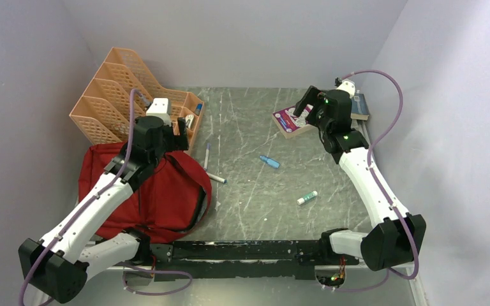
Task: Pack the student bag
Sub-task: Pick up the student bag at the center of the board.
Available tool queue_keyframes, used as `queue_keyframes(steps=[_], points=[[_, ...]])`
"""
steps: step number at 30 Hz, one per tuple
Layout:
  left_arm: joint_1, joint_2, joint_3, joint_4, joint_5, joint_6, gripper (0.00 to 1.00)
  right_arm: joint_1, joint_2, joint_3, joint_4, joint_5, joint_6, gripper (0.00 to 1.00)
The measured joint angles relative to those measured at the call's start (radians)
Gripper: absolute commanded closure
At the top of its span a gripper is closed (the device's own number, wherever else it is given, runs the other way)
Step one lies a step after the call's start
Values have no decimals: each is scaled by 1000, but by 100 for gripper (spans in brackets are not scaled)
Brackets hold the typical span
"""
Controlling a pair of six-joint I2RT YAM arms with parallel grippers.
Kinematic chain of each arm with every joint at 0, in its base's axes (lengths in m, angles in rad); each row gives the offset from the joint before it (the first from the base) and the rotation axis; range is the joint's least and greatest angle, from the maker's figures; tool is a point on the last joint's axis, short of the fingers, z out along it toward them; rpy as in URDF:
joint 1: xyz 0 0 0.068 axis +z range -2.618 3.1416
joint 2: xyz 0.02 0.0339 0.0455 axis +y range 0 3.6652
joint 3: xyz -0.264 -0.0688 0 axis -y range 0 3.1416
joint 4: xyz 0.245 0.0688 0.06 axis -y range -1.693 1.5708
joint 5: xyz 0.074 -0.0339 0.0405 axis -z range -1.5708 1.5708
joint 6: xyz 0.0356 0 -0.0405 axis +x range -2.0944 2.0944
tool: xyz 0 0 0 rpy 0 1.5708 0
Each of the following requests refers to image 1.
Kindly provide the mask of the purple paperback book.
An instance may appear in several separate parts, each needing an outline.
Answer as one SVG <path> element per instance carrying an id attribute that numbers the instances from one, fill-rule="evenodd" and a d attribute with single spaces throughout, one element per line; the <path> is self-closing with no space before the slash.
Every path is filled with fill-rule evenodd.
<path id="1" fill-rule="evenodd" d="M 272 119 L 280 130 L 281 134 L 286 138 L 293 138 L 305 132 L 311 131 L 315 127 L 306 122 L 306 117 L 312 110 L 311 105 L 307 105 L 302 114 L 296 117 L 293 113 L 295 107 L 291 106 L 272 113 Z"/>

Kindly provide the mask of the red student backpack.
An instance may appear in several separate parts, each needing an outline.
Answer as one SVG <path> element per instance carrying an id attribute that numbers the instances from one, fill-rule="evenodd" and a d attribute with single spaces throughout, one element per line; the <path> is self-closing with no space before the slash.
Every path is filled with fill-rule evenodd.
<path id="1" fill-rule="evenodd" d="M 202 220 L 212 200 L 212 185 L 202 166 L 183 151 L 165 154 L 154 175 L 118 206 L 97 229 L 110 239 L 128 228 L 153 244 L 185 237 Z"/>

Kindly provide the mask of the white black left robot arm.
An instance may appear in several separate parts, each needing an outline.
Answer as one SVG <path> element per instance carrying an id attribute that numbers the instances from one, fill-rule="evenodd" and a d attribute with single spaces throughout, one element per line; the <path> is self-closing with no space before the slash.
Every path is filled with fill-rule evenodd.
<path id="1" fill-rule="evenodd" d="M 48 295 L 48 303 L 67 303 L 87 281 L 106 269 L 131 261 L 143 265 L 151 257 L 147 236 L 134 229 L 118 233 L 93 248 L 85 245 L 112 212 L 154 174 L 167 152 L 189 148 L 186 121 L 177 120 L 179 134 L 161 117 L 131 119 L 128 141 L 106 165 L 88 195 L 54 229 L 19 247 L 24 282 L 18 304 L 24 304 L 28 285 Z"/>

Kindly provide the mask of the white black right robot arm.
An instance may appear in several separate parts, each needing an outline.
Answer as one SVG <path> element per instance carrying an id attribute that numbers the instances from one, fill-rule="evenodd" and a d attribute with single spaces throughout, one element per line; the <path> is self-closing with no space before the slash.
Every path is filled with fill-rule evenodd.
<path id="1" fill-rule="evenodd" d="M 318 248 L 319 257 L 333 264 L 342 255 L 351 256 L 363 260 L 372 271 L 391 270 L 405 263 L 418 268 L 426 222 L 398 200 L 377 169 L 368 141 L 351 127 L 352 97 L 351 89 L 322 91 L 310 86 L 293 112 L 299 117 L 310 107 L 306 123 L 317 128 L 325 151 L 352 181 L 372 226 L 368 233 L 328 231 Z"/>

